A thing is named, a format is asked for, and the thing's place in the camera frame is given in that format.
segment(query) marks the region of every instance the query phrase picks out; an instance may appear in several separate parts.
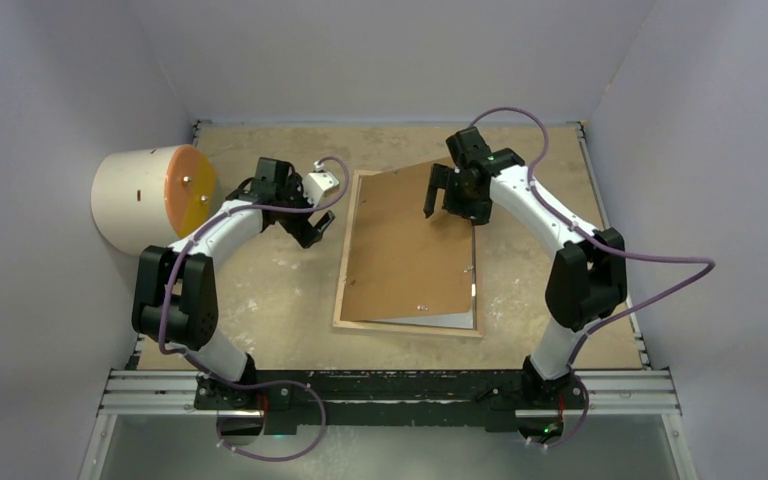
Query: white cylinder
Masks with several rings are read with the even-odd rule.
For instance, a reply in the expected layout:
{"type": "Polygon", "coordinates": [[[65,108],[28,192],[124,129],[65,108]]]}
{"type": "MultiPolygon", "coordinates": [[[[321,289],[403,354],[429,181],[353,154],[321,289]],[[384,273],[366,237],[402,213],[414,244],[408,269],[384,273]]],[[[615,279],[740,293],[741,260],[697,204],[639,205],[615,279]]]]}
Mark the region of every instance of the white cylinder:
{"type": "Polygon", "coordinates": [[[139,255],[190,234],[211,214],[216,172],[192,145],[114,153],[93,180],[91,206],[99,232],[139,255]]]}

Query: purple cable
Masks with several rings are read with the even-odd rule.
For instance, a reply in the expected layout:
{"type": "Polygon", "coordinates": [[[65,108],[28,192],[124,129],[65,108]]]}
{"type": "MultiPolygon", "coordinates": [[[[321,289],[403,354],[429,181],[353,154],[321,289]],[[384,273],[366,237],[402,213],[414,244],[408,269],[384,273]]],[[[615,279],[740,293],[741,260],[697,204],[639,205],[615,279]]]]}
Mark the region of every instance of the purple cable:
{"type": "MultiPolygon", "coordinates": [[[[576,378],[579,382],[581,382],[581,379],[578,378],[578,376],[575,375],[575,373],[573,372],[572,364],[575,362],[576,357],[578,357],[578,353],[581,351],[581,348],[584,346],[584,343],[587,341],[590,335],[597,332],[599,329],[601,329],[605,325],[615,322],[627,315],[631,315],[632,313],[637,312],[638,310],[641,310],[643,308],[646,308],[655,302],[663,300],[664,298],[672,295],[673,293],[681,290],[682,288],[696,282],[697,280],[701,279],[702,277],[710,273],[711,270],[713,270],[714,267],[716,266],[716,263],[712,258],[708,258],[708,257],[669,257],[664,255],[647,255],[643,253],[634,253],[634,252],[628,252],[625,250],[617,250],[615,248],[611,248],[599,242],[598,240],[596,240],[593,236],[590,235],[590,233],[586,232],[584,229],[579,227],[577,223],[573,222],[571,219],[567,218],[563,213],[558,211],[555,207],[550,205],[549,202],[547,202],[546,199],[543,198],[543,195],[540,194],[540,192],[535,186],[535,180],[534,180],[535,169],[537,168],[537,165],[541,161],[543,161],[543,159],[546,157],[546,153],[549,151],[549,130],[546,128],[546,125],[543,124],[543,122],[541,122],[539,118],[537,118],[534,114],[532,114],[528,110],[517,108],[517,107],[497,107],[497,108],[492,108],[490,110],[487,110],[481,115],[475,117],[475,120],[473,120],[469,124],[469,126],[474,127],[479,120],[486,117],[487,115],[490,115],[496,112],[514,112],[514,113],[525,115],[526,117],[533,120],[534,123],[536,123],[537,126],[540,128],[540,132],[543,134],[543,149],[540,151],[537,157],[534,160],[532,160],[531,163],[528,164],[528,170],[526,175],[527,175],[528,185],[529,187],[531,187],[529,190],[531,190],[531,193],[534,195],[534,198],[540,203],[540,205],[542,205],[544,208],[546,208],[546,210],[551,212],[552,215],[554,215],[555,218],[558,219],[558,221],[566,225],[567,228],[581,235],[582,238],[590,242],[594,247],[598,248],[599,250],[602,250],[603,252],[611,255],[627,258],[629,260],[639,260],[641,262],[651,262],[651,263],[705,265],[705,267],[699,272],[697,272],[696,274],[691,275],[690,277],[687,277],[686,279],[673,285],[672,287],[667,288],[663,292],[651,298],[648,298],[645,301],[638,303],[627,310],[623,310],[622,312],[615,313],[614,315],[604,320],[596,322],[593,326],[588,328],[586,331],[586,334],[582,335],[581,338],[578,340],[578,342],[575,344],[575,347],[573,347],[572,353],[570,354],[570,358],[567,361],[567,366],[569,367],[570,373],[574,376],[574,378],[576,378]]],[[[582,390],[586,392],[587,389],[584,388],[584,383],[581,383],[581,386],[582,386],[582,390]]],[[[590,408],[590,400],[587,394],[585,393],[585,405],[584,405],[584,410],[581,413],[581,418],[579,418],[578,422],[575,424],[575,427],[573,427],[572,431],[570,431],[569,434],[567,434],[561,440],[553,443],[552,446],[560,445],[561,443],[565,442],[566,440],[568,440],[578,432],[580,426],[584,423],[584,419],[587,418],[587,411],[589,410],[589,408],[590,408]]]]}
{"type": "Polygon", "coordinates": [[[173,353],[179,353],[184,355],[184,358],[187,359],[188,362],[190,362],[191,365],[196,367],[199,371],[210,375],[212,378],[217,380],[218,382],[227,385],[232,388],[236,388],[239,390],[257,390],[265,387],[269,387],[272,385],[293,385],[300,387],[304,389],[306,392],[308,392],[314,400],[316,400],[316,403],[319,405],[319,412],[322,415],[322,423],[320,424],[319,433],[316,435],[316,438],[311,442],[310,445],[308,445],[306,448],[301,450],[298,453],[294,453],[293,455],[288,455],[286,457],[266,457],[263,455],[258,455],[256,453],[250,453],[246,452],[244,450],[237,449],[236,447],[232,447],[227,442],[223,441],[220,437],[220,441],[225,448],[231,450],[234,453],[238,453],[240,455],[253,458],[255,460],[262,460],[265,462],[286,462],[289,460],[295,460],[296,458],[299,458],[311,450],[313,450],[316,445],[319,444],[319,442],[322,440],[322,438],[325,436],[325,430],[327,428],[327,425],[325,423],[325,403],[322,401],[322,399],[319,397],[319,395],[316,394],[310,387],[303,383],[296,382],[294,380],[273,380],[270,382],[264,382],[264,383],[256,383],[252,385],[239,385],[232,380],[228,380],[226,378],[222,378],[215,373],[211,372],[207,367],[202,365],[198,360],[191,357],[190,355],[187,355],[187,351],[183,348],[173,348],[173,349],[167,349],[166,348],[166,328],[169,324],[169,307],[172,303],[172,288],[175,286],[175,281],[178,278],[178,271],[181,269],[181,265],[184,263],[184,257],[187,256],[187,253],[190,251],[193,246],[198,243],[199,239],[203,237],[207,232],[210,231],[211,228],[213,228],[217,223],[221,222],[225,218],[235,214],[239,213],[245,210],[266,210],[270,212],[281,212],[281,213],[315,213],[322,210],[327,210],[328,208],[331,208],[340,201],[340,199],[343,198],[343,196],[346,194],[349,188],[349,167],[346,166],[346,163],[340,160],[337,157],[334,156],[328,156],[319,159],[315,165],[321,165],[323,162],[326,161],[334,161],[337,162],[340,165],[340,168],[343,170],[343,185],[340,186],[340,191],[337,193],[337,195],[326,202],[323,205],[319,205],[316,207],[309,207],[309,208],[290,208],[290,207],[276,207],[274,205],[241,205],[239,207],[234,207],[231,209],[228,209],[224,211],[221,215],[216,215],[207,222],[205,222],[202,226],[198,228],[198,230],[193,233],[192,240],[187,241],[186,244],[181,248],[181,251],[178,253],[178,258],[175,259],[175,263],[172,264],[172,271],[169,273],[169,279],[166,282],[166,292],[163,296],[163,305],[160,309],[160,326],[158,328],[157,332],[157,344],[160,348],[160,352],[164,355],[170,355],[173,353]]]}

